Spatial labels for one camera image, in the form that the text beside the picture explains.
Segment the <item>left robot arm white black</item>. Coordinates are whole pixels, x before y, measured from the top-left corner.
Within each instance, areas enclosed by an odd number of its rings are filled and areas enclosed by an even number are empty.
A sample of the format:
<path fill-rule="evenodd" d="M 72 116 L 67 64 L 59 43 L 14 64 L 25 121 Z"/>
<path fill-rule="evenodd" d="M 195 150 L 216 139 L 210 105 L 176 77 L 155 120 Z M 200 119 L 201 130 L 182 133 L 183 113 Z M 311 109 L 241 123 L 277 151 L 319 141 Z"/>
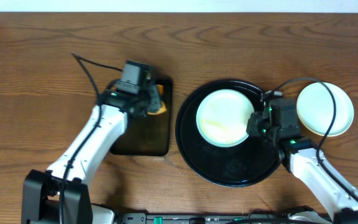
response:
<path fill-rule="evenodd" d="M 45 172 L 31 170 L 22 196 L 22 223 L 113 223 L 110 208 L 91 203 L 88 186 L 132 118 L 163 113 L 162 85 L 111 86 L 97 96 L 89 120 Z"/>

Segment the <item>light blue plate front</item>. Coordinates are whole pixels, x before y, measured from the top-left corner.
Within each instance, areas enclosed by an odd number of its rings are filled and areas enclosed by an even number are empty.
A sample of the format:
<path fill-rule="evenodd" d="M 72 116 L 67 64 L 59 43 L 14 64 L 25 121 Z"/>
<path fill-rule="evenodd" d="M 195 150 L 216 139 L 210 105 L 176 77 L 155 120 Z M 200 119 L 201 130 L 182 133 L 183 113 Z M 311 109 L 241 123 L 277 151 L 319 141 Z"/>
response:
<path fill-rule="evenodd" d="M 205 141 L 217 147 L 233 147 L 248 137 L 247 123 L 255 111 L 243 93 L 222 89 L 210 93 L 196 111 L 196 127 Z"/>

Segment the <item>orange green scrub sponge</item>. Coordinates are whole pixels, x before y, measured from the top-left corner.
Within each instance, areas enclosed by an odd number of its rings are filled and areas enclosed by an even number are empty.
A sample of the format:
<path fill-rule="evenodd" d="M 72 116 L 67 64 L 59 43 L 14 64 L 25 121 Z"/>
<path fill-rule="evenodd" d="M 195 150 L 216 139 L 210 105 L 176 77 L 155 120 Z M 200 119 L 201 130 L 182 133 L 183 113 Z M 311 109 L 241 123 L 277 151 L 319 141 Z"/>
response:
<path fill-rule="evenodd" d="M 163 86 L 152 85 L 149 89 L 150 104 L 147 113 L 149 115 L 159 115 L 167 111 L 164 101 L 162 100 Z"/>

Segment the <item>yellow plate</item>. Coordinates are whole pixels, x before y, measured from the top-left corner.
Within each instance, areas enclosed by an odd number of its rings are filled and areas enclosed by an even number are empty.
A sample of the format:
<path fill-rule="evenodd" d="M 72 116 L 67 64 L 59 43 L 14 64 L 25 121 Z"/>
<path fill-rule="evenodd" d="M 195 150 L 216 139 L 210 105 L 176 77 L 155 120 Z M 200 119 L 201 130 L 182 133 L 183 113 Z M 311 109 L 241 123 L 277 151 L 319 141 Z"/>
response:
<path fill-rule="evenodd" d="M 318 132 L 318 131 L 315 131 L 314 129 L 310 128 L 304 121 L 302 121 L 302 120 L 300 120 L 300 121 L 301 121 L 302 125 L 307 130 L 311 131 L 312 133 L 317 134 L 318 136 L 324 136 L 325 135 L 325 133 Z M 335 132 L 333 134 L 328 133 L 327 137 L 336 137 L 336 136 L 344 134 L 345 132 L 346 132 L 346 130 L 345 131 L 340 131 L 340 132 Z"/>

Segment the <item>light blue plate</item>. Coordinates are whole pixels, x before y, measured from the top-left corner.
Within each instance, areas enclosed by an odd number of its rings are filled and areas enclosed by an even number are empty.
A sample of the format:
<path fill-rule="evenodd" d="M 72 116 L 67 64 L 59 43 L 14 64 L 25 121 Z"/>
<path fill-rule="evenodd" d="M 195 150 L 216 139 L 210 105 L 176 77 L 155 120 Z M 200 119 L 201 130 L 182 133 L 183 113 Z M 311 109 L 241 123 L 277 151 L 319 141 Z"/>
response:
<path fill-rule="evenodd" d="M 222 89 L 210 93 L 196 111 L 196 127 L 205 141 L 217 147 L 233 147 L 248 137 L 247 123 L 255 111 L 243 93 Z"/>
<path fill-rule="evenodd" d="M 313 83 L 305 87 L 298 95 L 296 109 L 299 119 L 322 133 L 347 131 L 354 120 L 351 99 L 331 83 Z"/>

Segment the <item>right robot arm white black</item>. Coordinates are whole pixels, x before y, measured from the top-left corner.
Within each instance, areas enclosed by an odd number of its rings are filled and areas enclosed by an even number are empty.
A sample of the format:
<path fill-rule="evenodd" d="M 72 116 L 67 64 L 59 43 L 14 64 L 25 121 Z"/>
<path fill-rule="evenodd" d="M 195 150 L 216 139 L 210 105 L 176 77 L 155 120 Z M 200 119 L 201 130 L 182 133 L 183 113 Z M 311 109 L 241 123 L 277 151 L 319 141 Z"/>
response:
<path fill-rule="evenodd" d="M 247 133 L 278 152 L 286 170 L 311 190 L 333 223 L 358 223 L 358 190 L 328 162 L 316 143 L 301 135 L 295 109 L 254 112 Z"/>

